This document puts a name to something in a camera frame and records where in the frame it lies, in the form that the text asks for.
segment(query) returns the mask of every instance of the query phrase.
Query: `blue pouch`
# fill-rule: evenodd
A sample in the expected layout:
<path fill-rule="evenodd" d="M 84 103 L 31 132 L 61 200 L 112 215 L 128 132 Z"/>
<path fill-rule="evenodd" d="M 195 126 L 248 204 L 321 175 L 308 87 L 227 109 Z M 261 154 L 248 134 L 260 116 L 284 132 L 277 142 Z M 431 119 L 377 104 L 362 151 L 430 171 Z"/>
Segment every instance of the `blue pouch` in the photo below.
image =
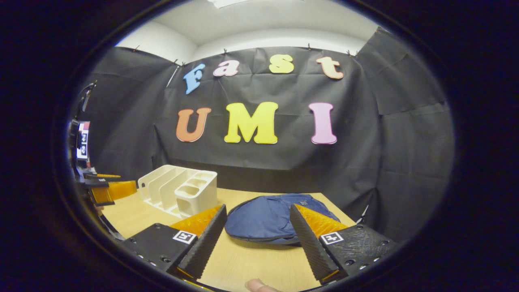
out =
<path fill-rule="evenodd" d="M 307 194 L 260 196 L 234 207 L 227 215 L 225 231 L 233 238 L 267 244 L 299 243 L 290 223 L 290 206 L 299 204 L 338 222 L 326 206 Z"/>

